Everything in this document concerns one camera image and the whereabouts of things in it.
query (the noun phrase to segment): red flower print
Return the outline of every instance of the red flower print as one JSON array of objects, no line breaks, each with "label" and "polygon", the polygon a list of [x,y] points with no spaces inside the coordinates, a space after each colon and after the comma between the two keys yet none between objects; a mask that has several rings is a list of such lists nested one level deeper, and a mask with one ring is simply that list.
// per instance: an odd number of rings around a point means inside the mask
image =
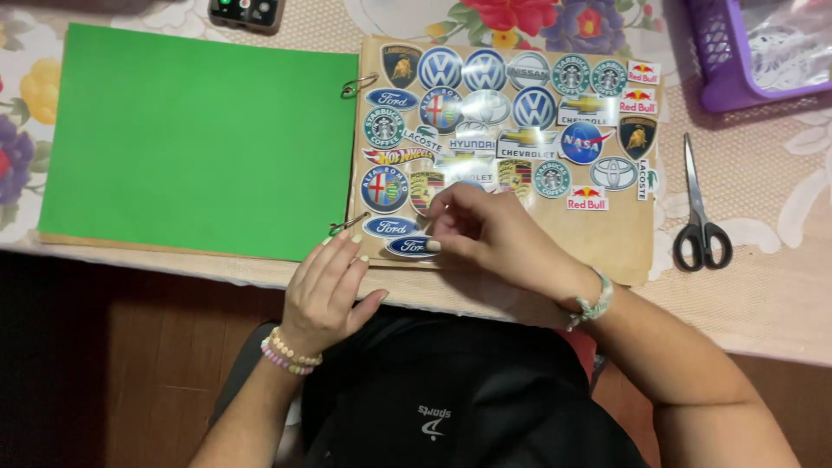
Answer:
[{"label": "red flower print", "polygon": [[525,40],[525,39],[523,39],[523,40],[522,40],[522,41],[518,44],[518,47],[517,47],[517,48],[518,48],[518,49],[520,49],[520,50],[536,50],[536,51],[540,51],[540,52],[542,52],[542,50],[543,50],[543,49],[541,49],[540,47],[532,47],[532,44],[528,43],[528,41],[527,41],[527,40]]},{"label": "red flower print", "polygon": [[598,10],[587,8],[577,16],[577,33],[581,37],[601,35],[601,14]]},{"label": "red flower print", "polygon": [[529,36],[537,36],[541,27],[552,26],[557,20],[555,5],[559,0],[462,0],[465,6],[479,12],[486,26],[498,31],[514,27]]}]

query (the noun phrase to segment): table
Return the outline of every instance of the table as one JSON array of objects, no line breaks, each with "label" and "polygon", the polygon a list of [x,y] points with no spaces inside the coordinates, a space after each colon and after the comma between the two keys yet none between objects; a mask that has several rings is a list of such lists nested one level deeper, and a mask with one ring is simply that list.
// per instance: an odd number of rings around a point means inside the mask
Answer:
[{"label": "table", "polygon": [[[445,31],[454,0],[288,0],[280,33],[262,37],[213,27],[209,0],[87,2],[96,11],[0,8],[0,114],[36,142],[32,160],[0,170],[0,248],[116,266],[201,276],[240,285],[283,288],[295,264],[227,256],[193,256],[84,246],[42,245],[37,225],[48,175],[57,106],[62,38],[70,21],[261,47],[357,52],[368,33],[430,41]],[[832,365],[832,98],[812,97],[725,115],[698,105],[701,78],[686,12],[657,0],[559,0],[559,27],[578,34],[550,47],[588,52],[588,37],[605,37],[617,53],[662,65],[666,105],[659,139],[661,187],[656,194],[650,282],[636,289],[705,332],[728,351]],[[493,0],[468,0],[488,4]],[[587,14],[575,14],[589,7]],[[662,11],[662,7],[673,10]],[[608,29],[601,27],[606,19]],[[491,17],[489,22],[501,21]],[[546,47],[541,36],[515,29],[522,47]],[[448,43],[499,43],[487,28]],[[22,123],[24,114],[29,118]],[[7,145],[14,131],[0,125]],[[672,239],[688,216],[681,135],[690,132],[707,212],[729,233],[734,261],[721,271],[678,271]],[[20,177],[24,172],[28,177]],[[373,269],[361,294],[384,287],[393,304],[498,320],[557,326],[563,317],[544,298],[485,273]]]}]

